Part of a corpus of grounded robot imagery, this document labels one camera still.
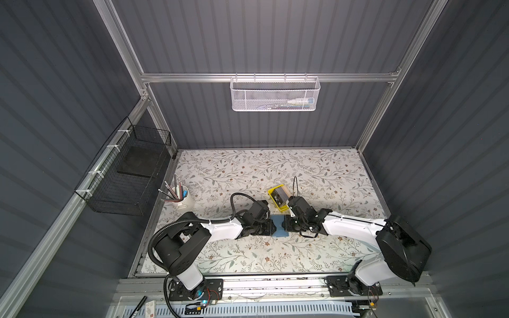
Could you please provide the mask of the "blue leather card holder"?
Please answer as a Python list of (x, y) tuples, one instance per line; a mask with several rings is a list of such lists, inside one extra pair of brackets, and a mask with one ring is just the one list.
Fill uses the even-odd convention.
[(288, 237), (290, 233), (284, 228), (285, 226), (285, 215), (272, 215), (271, 220), (275, 226), (275, 232), (272, 234), (273, 238)]

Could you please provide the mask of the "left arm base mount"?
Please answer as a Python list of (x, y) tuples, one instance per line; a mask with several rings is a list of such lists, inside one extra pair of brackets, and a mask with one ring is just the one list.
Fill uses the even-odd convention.
[(172, 282), (168, 287), (169, 300), (171, 302), (219, 301), (223, 297), (223, 285), (223, 279), (205, 278), (197, 287), (188, 290), (180, 281)]

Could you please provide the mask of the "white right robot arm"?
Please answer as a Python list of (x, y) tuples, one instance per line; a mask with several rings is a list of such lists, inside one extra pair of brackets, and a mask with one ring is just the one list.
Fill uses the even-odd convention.
[(353, 295), (362, 295), (396, 277), (412, 284), (418, 282), (432, 254), (424, 237), (397, 215), (366, 219), (331, 209), (317, 211), (300, 196), (292, 196), (288, 206), (290, 216), (282, 224), (287, 232), (308, 239), (320, 235), (347, 237), (375, 248), (377, 254), (356, 261), (342, 283)]

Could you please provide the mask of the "yellow plastic card tray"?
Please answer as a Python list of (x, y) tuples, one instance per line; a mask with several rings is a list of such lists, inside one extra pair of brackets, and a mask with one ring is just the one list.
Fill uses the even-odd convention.
[(291, 193), (286, 185), (281, 184), (271, 188), (268, 194), (280, 212), (289, 210), (288, 200), (291, 197)]

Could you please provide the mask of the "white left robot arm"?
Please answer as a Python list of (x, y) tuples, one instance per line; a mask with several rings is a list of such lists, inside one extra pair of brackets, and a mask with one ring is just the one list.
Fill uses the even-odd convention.
[(184, 213), (151, 237), (148, 257), (173, 281), (180, 282), (188, 292), (195, 294), (195, 298), (200, 297), (205, 278), (195, 260), (208, 243), (249, 236), (271, 237), (277, 230), (270, 218), (269, 203), (248, 198), (252, 201), (249, 209), (233, 210), (232, 216), (226, 219), (200, 219), (192, 211)]

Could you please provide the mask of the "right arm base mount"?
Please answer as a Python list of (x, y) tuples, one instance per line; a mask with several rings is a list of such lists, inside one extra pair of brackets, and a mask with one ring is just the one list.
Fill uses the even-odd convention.
[(331, 297), (375, 296), (377, 298), (383, 295), (379, 283), (366, 286), (359, 279), (349, 278), (348, 275), (326, 276), (324, 282)]

